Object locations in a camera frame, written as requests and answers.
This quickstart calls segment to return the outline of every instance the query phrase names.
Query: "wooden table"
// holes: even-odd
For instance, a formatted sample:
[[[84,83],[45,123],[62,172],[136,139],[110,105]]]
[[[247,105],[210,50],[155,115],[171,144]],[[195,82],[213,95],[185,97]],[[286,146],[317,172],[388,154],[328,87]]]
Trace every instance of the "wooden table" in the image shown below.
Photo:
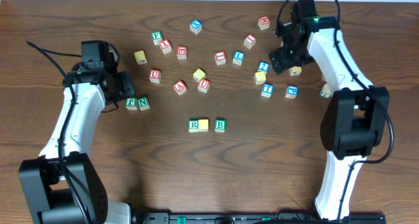
[[[318,13],[335,14],[334,3],[316,3]],[[50,50],[80,53],[81,41],[101,39],[121,54],[120,71],[129,71],[139,95],[151,109],[129,111],[123,103],[101,115],[92,145],[92,162],[109,198],[141,210],[173,212],[275,212],[306,209],[321,186],[326,152],[319,126],[329,103],[319,97],[316,64],[299,77],[268,72],[275,87],[262,98],[253,74],[260,61],[279,47],[274,25],[261,31],[258,17],[276,19],[280,2],[6,0],[0,6],[0,222],[31,223],[18,179],[22,160],[34,159],[46,145],[61,111],[62,76],[29,39]],[[385,163],[362,168],[351,210],[383,211],[388,223],[419,222],[419,21],[417,4],[342,3],[346,44],[364,74],[390,91],[390,115],[396,144]],[[198,35],[189,30],[203,22]],[[284,21],[289,13],[284,13]],[[161,30],[173,48],[188,46],[187,61],[175,52],[163,55],[151,32]],[[247,49],[252,33],[256,45]],[[148,63],[137,65],[144,50]],[[214,52],[224,50],[227,64],[216,66]],[[246,54],[232,64],[235,50]],[[69,71],[76,58],[54,56]],[[192,73],[201,67],[211,88],[196,89]],[[150,69],[162,70],[151,83]],[[173,84],[189,86],[178,96]],[[284,97],[288,84],[299,95]],[[206,133],[190,134],[187,121],[210,120]],[[216,134],[213,122],[227,120]],[[385,153],[388,131],[370,159]]]

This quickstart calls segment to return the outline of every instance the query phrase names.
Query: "yellow block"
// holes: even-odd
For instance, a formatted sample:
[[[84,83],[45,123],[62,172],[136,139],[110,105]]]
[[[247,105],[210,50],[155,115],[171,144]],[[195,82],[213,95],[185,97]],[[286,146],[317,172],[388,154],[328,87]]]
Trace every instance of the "yellow block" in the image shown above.
[[[260,72],[255,73],[255,83],[256,84],[262,84],[265,81],[266,81],[266,75],[264,74],[264,72],[260,71]]]
[[[198,120],[198,131],[207,132],[208,131],[208,119]]]
[[[199,81],[201,81],[201,79],[205,78],[205,76],[206,76],[206,74],[205,74],[204,71],[202,71],[202,69],[197,69],[194,72],[194,80],[198,83],[199,83]]]
[[[144,50],[140,50],[134,53],[138,64],[145,64],[147,60],[145,59]]]

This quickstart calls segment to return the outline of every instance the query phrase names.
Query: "alphabet block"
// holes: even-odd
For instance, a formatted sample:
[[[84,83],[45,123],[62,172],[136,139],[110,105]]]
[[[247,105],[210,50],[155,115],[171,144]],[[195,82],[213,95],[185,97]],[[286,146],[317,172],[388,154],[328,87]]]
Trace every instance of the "alphabet block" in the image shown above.
[[[137,64],[147,63],[147,59],[145,59],[144,50],[140,50],[140,51],[135,52],[134,56],[136,57]]]
[[[142,97],[138,99],[138,107],[139,107],[139,110],[141,111],[150,108],[149,100],[147,99],[147,97]]]
[[[162,73],[159,70],[151,70],[150,71],[150,81],[152,83],[160,83],[160,79],[162,78]]]
[[[189,25],[191,31],[195,34],[198,34],[202,30],[202,23],[199,20],[193,20]]]
[[[256,72],[255,73],[255,83],[256,84],[263,84],[266,81],[266,75],[264,72]]]
[[[186,60],[187,48],[177,47],[177,59]]]
[[[162,49],[163,54],[167,54],[172,51],[172,45],[170,44],[169,40],[165,39],[161,43],[159,43],[160,49]]]
[[[186,92],[186,84],[182,80],[174,84],[173,88],[175,89],[176,93],[179,95],[182,95],[183,93]]]
[[[204,71],[202,71],[202,69],[197,69],[194,72],[193,76],[194,76],[194,80],[199,83],[201,81],[201,79],[205,78],[206,74],[205,74]]]
[[[217,63],[217,65],[225,64],[226,59],[224,51],[215,53],[215,63]]]
[[[198,83],[198,90],[206,93],[208,92],[208,89],[210,89],[210,82],[208,80],[201,79]]]
[[[266,62],[260,62],[259,67],[257,68],[257,71],[262,71],[266,75],[268,73],[269,66],[270,65]]]
[[[233,63],[237,65],[241,65],[244,60],[244,53],[240,51],[236,51],[233,56]]]
[[[198,120],[189,120],[189,132],[198,132]]]
[[[264,84],[263,88],[262,88],[262,94],[261,96],[270,98],[270,96],[272,95],[274,91],[274,86],[272,86],[271,84]]]
[[[270,20],[267,16],[262,17],[259,19],[259,21],[257,22],[257,25],[259,26],[259,28],[261,30],[265,30],[266,28],[269,28],[270,25]]]
[[[163,41],[163,35],[161,31],[155,31],[151,33],[151,37],[153,38],[153,42],[155,43],[155,45],[158,45]]]
[[[287,94],[285,95],[286,98],[294,99],[297,97],[299,93],[299,88],[297,86],[288,86],[287,87]]]
[[[128,98],[126,99],[125,106],[129,110],[137,110],[137,99],[135,98]]]
[[[290,76],[298,76],[298,75],[300,75],[301,71],[302,71],[301,67],[295,66],[295,67],[292,67],[292,68],[289,69],[289,75]]]
[[[252,34],[247,35],[244,39],[244,46],[251,49],[256,43],[256,37],[252,36]]]
[[[332,93],[330,91],[329,85],[325,84],[321,88],[320,96],[323,96],[324,98],[330,98],[332,96]]]
[[[198,120],[198,131],[207,132],[208,131],[208,119]]]
[[[215,120],[215,132],[225,132],[225,120]]]

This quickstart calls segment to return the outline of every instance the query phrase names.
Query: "wire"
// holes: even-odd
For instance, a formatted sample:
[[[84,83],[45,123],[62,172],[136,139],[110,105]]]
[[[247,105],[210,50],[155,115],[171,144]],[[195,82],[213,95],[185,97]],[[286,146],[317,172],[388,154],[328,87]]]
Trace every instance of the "wire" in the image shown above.
[[[283,8],[285,7],[285,5],[288,3],[289,0],[286,0],[284,2],[284,4],[282,5],[280,12],[278,13],[278,19],[276,20],[277,23],[277,28],[278,28],[278,24],[279,24],[279,20],[280,20],[280,16],[282,13]],[[335,31],[333,33],[333,41],[334,41],[334,45],[335,48],[340,56],[340,59],[342,59],[342,62],[344,63],[346,69],[349,71],[350,75],[352,76],[352,79],[355,80],[355,82],[357,82],[364,91],[366,91],[368,97],[370,97],[370,99],[376,103],[376,105],[378,106],[379,110],[382,112],[384,118],[386,119],[387,125],[388,125],[388,130],[390,133],[390,144],[388,145],[388,149],[386,154],[381,157],[380,159],[377,160],[356,160],[353,161],[353,163],[350,165],[349,168],[349,172],[348,172],[348,177],[346,178],[346,182],[345,182],[345,186],[344,186],[344,190],[342,192],[342,197],[340,199],[340,204],[339,204],[339,208],[338,208],[338,217],[337,217],[337,221],[340,221],[340,215],[342,213],[342,206],[343,206],[343,200],[346,194],[346,191],[348,189],[349,186],[349,180],[350,177],[352,175],[352,171],[355,168],[356,164],[361,164],[361,163],[365,163],[365,164],[378,164],[381,163],[383,161],[385,161],[392,153],[393,148],[394,148],[394,128],[393,128],[393,123],[392,120],[390,119],[390,116],[388,115],[387,109],[383,106],[383,104],[381,103],[381,101],[358,79],[357,75],[354,73],[354,71],[352,71],[351,67],[349,66],[348,62],[345,60],[345,57],[343,56],[342,51],[340,50],[339,47],[339,42],[337,41],[337,33],[338,33],[338,29],[339,29],[339,23],[340,23],[340,5],[338,0],[335,0],[336,6],[337,6],[337,11],[338,11],[338,15],[337,15],[337,22],[336,22],[336,26],[335,26]]]
[[[35,48],[36,50],[38,50],[46,58],[48,58],[57,67],[58,71],[60,71],[60,73],[65,78],[66,75],[65,75],[63,69],[42,48],[38,47],[37,45],[35,45],[35,43],[33,43],[31,41],[26,41],[26,43],[29,46],[31,46],[31,47]],[[73,89],[72,86],[70,86],[69,88],[70,88],[70,92],[71,92],[71,105],[70,105],[69,111],[67,113],[67,116],[65,117],[65,120],[64,120],[62,129],[61,129],[61,132],[60,132],[60,137],[58,138],[58,141],[57,141],[58,142],[58,162],[60,163],[60,167],[61,167],[62,173],[63,173],[63,175],[65,177],[65,180],[66,180],[66,182],[67,182],[67,184],[68,184],[68,186],[70,188],[70,191],[71,191],[72,195],[75,197],[75,200],[76,200],[77,204],[79,205],[79,208],[80,208],[81,213],[83,215],[84,221],[87,224],[91,224],[92,223],[92,220],[90,219],[90,216],[88,214],[88,210],[87,210],[86,207],[84,207],[84,204],[83,204],[83,202],[82,202],[82,200],[80,198],[80,195],[77,192],[77,190],[76,190],[76,188],[75,188],[72,180],[70,179],[70,176],[68,174],[68,168],[65,165],[65,162],[64,162],[64,159],[63,159],[63,154],[62,154],[63,153],[63,149],[64,149],[64,134],[65,134],[65,129],[67,128],[67,125],[69,123],[71,114],[72,114],[72,112],[74,110],[74,106],[76,105],[76,96],[75,96],[75,93],[74,93],[74,89]]]
[[[55,52],[55,51],[52,51],[52,50],[47,50],[47,49],[44,49],[44,48],[42,48],[42,50],[43,51],[45,51],[45,52],[47,52],[47,53],[50,53],[50,54],[56,54],[56,55],[60,55],[60,56],[69,56],[69,57],[82,57],[80,54],[66,54],[66,53],[60,53],[60,52]]]

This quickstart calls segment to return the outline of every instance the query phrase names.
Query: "letter a block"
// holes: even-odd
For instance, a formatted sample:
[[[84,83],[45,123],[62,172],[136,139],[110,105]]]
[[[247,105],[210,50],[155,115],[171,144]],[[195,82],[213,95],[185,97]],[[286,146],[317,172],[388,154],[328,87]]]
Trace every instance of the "letter a block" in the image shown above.
[[[155,31],[151,33],[151,37],[153,38],[153,42],[155,43],[155,45],[158,45],[163,41],[163,35],[161,31]]]
[[[266,28],[269,28],[269,24],[270,24],[270,20],[267,16],[260,18],[259,21],[257,22],[257,25],[259,26],[261,30],[265,30]]]
[[[139,110],[141,111],[150,108],[149,100],[147,99],[147,97],[142,97],[138,99],[138,107],[139,107]]]
[[[270,96],[272,95],[274,91],[274,86],[272,86],[271,84],[264,84],[263,88],[262,88],[262,94],[261,96],[270,98]]]
[[[169,42],[169,40],[165,39],[161,43],[159,43],[160,49],[162,49],[163,54],[167,54],[170,51],[172,51],[172,46]]]
[[[177,47],[177,59],[186,60],[187,48],[186,47]]]
[[[150,81],[152,83],[160,83],[160,79],[162,78],[162,74],[159,70],[151,70],[150,71]]]
[[[285,95],[286,98],[294,99],[297,97],[299,93],[299,88],[297,86],[288,86],[287,87],[287,94]]]
[[[137,99],[135,98],[126,99],[125,106],[129,110],[137,110]]]
[[[198,132],[198,120],[189,120],[189,132]]]
[[[243,45],[249,49],[251,49],[256,43],[256,37],[249,34],[245,39]]]
[[[225,120],[215,120],[215,132],[225,132]]]
[[[208,80],[201,79],[198,83],[198,90],[206,93],[208,92],[208,89],[210,89],[210,82]]]
[[[183,93],[186,92],[186,84],[182,80],[174,84],[173,88],[175,89],[176,93],[179,95],[182,95]]]
[[[199,20],[193,20],[189,25],[191,31],[195,34],[198,34],[202,30],[202,23]]]
[[[217,65],[225,64],[226,59],[224,51],[215,53],[215,63],[217,63]]]

